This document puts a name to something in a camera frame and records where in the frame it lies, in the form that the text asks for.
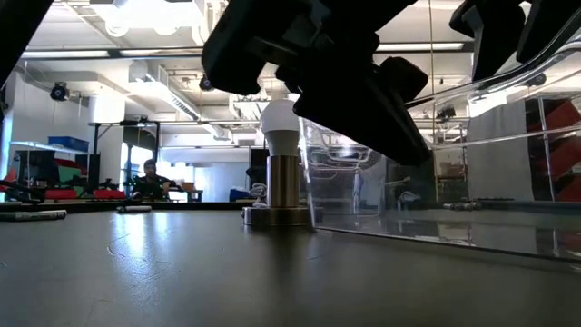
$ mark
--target gray table surface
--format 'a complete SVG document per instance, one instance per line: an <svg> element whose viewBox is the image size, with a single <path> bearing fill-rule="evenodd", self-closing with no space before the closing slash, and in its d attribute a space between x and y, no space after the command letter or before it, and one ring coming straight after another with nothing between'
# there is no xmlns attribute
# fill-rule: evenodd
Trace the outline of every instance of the gray table surface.
<svg viewBox="0 0 581 327"><path fill-rule="evenodd" d="M581 276L239 212L0 224L0 326L575 326Z"/></svg>

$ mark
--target metal base plate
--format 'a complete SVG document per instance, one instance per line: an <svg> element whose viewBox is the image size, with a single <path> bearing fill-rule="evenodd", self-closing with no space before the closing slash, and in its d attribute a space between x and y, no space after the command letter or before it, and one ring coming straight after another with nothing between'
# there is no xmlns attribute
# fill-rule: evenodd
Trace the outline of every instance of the metal base plate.
<svg viewBox="0 0 581 327"><path fill-rule="evenodd" d="M312 226L310 212L306 207L242 209L244 224L251 226Z"/></svg>

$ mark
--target brass cylinder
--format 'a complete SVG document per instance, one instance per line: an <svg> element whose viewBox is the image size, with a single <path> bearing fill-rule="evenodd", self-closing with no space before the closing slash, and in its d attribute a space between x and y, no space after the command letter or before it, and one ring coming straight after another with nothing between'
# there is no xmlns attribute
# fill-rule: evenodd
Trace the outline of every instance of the brass cylinder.
<svg viewBox="0 0 581 327"><path fill-rule="evenodd" d="M299 178L299 157L269 156L267 159L267 204L271 208L298 207Z"/></svg>

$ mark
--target blue box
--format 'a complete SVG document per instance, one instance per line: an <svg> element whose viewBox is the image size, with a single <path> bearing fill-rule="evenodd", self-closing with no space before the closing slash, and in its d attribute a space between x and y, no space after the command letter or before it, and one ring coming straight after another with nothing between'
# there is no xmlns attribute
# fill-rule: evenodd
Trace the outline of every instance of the blue box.
<svg viewBox="0 0 581 327"><path fill-rule="evenodd" d="M49 144L59 144L68 149L89 152L89 143L71 136L48 136Z"/></svg>

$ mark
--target person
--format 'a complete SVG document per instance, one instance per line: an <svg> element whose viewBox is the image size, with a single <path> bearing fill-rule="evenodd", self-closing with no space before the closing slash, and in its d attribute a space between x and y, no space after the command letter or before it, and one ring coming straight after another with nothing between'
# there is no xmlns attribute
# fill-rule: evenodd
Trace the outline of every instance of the person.
<svg viewBox="0 0 581 327"><path fill-rule="evenodd" d="M143 170L145 176L138 179L139 183L134 186L132 197L163 198L170 192L170 187L176 185L174 181L157 174L153 159L149 159L143 164Z"/></svg>

